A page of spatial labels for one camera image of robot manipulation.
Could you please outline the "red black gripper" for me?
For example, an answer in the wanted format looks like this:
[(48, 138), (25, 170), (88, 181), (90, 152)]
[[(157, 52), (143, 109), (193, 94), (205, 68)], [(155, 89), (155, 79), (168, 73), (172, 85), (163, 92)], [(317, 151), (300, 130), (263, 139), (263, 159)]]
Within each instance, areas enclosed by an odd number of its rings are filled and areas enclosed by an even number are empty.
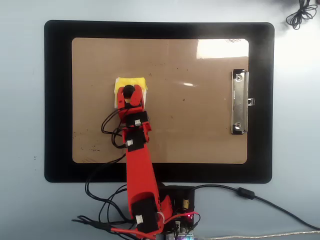
[(138, 130), (151, 131), (151, 124), (147, 112), (141, 111), (144, 108), (144, 98), (142, 88), (138, 85), (129, 85), (131, 93), (129, 106), (125, 108), (126, 101), (124, 97), (124, 86), (117, 91), (117, 113), (120, 119), (118, 130)]

